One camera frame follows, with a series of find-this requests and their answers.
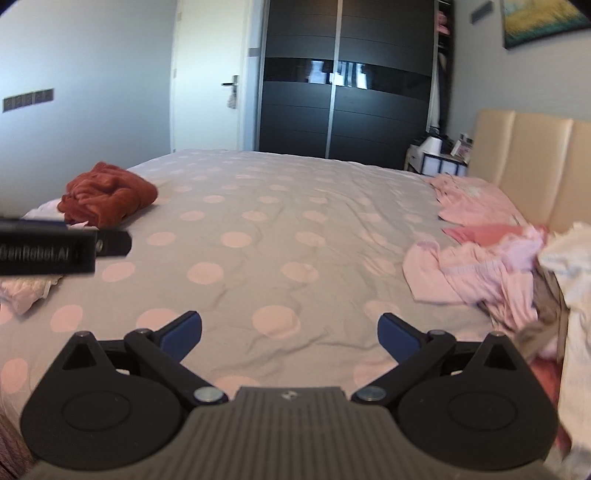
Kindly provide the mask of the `light pink fleece garment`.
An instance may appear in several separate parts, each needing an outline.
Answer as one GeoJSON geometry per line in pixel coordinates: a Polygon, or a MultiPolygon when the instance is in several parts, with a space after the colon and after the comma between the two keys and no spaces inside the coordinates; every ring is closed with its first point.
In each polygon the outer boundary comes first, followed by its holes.
{"type": "Polygon", "coordinates": [[[1,301],[23,315],[39,300],[46,299],[61,276],[24,276],[1,279],[1,301]]]}

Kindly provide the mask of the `pink striped clothes pile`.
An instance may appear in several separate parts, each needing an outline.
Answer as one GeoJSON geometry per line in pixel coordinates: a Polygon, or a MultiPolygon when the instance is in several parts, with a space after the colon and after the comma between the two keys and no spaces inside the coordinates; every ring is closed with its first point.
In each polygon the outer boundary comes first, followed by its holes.
{"type": "MultiPolygon", "coordinates": [[[[528,223],[511,200],[485,180],[440,174],[426,183],[441,206],[439,217],[453,227],[506,224],[543,230],[528,223]]],[[[537,320],[533,269],[545,243],[509,235],[489,247],[443,247],[436,240],[422,239],[407,251],[403,272],[416,301],[482,304],[502,328],[517,332],[537,320]]]]}

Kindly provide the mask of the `rust red folded garment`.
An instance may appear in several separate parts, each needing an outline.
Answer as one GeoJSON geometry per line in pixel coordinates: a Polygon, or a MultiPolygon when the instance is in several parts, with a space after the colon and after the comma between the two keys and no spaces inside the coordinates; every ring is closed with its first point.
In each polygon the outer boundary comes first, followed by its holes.
{"type": "Polygon", "coordinates": [[[118,166],[98,162],[66,185],[57,210],[66,223],[109,229],[152,205],[157,196],[157,187],[149,181],[118,166]]]}

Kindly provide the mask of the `coral pink garment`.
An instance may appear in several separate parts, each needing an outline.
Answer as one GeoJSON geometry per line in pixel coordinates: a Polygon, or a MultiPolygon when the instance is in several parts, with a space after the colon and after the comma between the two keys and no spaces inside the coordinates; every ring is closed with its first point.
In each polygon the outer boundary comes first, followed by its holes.
{"type": "Polygon", "coordinates": [[[483,247],[496,245],[509,235],[538,239],[545,243],[546,233],[531,225],[488,224],[444,228],[443,233],[459,244],[475,243],[483,247]]]}

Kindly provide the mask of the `brown khaki garment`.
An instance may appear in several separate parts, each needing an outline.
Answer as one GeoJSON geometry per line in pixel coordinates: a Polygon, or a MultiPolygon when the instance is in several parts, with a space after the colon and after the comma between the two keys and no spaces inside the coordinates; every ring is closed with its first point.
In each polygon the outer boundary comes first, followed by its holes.
{"type": "Polygon", "coordinates": [[[537,320],[518,330],[513,340],[517,350],[528,362],[537,357],[562,361],[570,309],[555,274],[539,262],[533,269],[533,307],[537,320]]]}

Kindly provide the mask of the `grey polka dot bedsheet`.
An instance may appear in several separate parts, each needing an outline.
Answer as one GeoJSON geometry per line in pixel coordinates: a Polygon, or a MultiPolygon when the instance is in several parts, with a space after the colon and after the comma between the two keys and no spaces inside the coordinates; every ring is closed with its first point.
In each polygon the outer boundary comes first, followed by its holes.
{"type": "Polygon", "coordinates": [[[402,273],[419,240],[448,245],[418,175],[356,163],[183,151],[135,167],[158,198],[129,224],[130,253],[62,279],[25,315],[1,310],[1,410],[17,421],[70,336],[119,339],[197,311],[184,365],[228,394],[242,386],[338,386],[391,369],[376,324],[394,313],[422,331],[480,340],[466,305],[414,300],[402,273]]]}

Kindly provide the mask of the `white door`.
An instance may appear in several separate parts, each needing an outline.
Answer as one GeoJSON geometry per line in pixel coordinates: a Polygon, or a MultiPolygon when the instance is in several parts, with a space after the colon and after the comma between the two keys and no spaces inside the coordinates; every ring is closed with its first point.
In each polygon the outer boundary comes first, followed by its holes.
{"type": "Polygon", "coordinates": [[[253,150],[265,1],[179,1],[172,47],[170,142],[253,150]]]}

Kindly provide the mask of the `white garment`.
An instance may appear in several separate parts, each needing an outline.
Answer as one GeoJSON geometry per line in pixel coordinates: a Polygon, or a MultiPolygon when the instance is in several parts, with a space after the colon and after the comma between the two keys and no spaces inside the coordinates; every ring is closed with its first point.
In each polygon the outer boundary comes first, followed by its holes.
{"type": "Polygon", "coordinates": [[[558,402],[571,440],[562,463],[565,479],[590,477],[590,226],[577,222],[553,235],[539,253],[541,266],[556,276],[570,309],[558,402]]]}

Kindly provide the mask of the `white bedside table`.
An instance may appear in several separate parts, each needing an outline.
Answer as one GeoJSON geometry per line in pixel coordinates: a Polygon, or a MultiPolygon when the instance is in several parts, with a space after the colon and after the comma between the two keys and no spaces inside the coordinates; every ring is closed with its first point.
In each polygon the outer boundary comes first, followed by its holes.
{"type": "Polygon", "coordinates": [[[404,170],[428,177],[440,174],[464,177],[468,174],[472,148],[473,140],[465,136],[452,141],[447,136],[423,135],[410,144],[404,170]]]}

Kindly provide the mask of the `beige padded headboard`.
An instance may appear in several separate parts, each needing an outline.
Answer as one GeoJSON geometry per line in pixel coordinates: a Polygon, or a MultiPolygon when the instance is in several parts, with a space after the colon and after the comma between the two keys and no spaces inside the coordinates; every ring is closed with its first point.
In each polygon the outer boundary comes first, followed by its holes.
{"type": "Polygon", "coordinates": [[[468,175],[498,187],[528,222],[554,232],[590,222],[588,122],[482,109],[473,140],[468,175]]]}

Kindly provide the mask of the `black sliding wardrobe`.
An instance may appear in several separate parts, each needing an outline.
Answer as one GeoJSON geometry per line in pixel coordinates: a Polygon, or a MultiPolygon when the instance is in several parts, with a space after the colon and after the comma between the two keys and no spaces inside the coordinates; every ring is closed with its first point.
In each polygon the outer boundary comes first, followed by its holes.
{"type": "Polygon", "coordinates": [[[428,131],[437,1],[269,1],[257,148],[402,169],[428,131]]]}

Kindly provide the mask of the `grey wall switch panel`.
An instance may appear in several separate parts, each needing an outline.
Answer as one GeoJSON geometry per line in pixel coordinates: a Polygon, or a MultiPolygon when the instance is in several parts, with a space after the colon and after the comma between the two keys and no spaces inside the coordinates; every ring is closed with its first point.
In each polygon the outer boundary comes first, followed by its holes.
{"type": "Polygon", "coordinates": [[[12,97],[6,97],[2,101],[2,112],[10,112],[24,107],[36,104],[52,102],[54,100],[54,89],[38,90],[19,94],[12,97]]]}

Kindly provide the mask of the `framed wall painting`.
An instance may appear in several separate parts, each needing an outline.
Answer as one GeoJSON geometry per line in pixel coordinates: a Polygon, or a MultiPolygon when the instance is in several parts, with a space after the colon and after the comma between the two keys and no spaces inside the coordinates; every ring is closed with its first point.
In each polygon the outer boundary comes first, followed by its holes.
{"type": "Polygon", "coordinates": [[[590,28],[590,19],[567,0],[505,0],[501,11],[507,50],[590,28]]]}

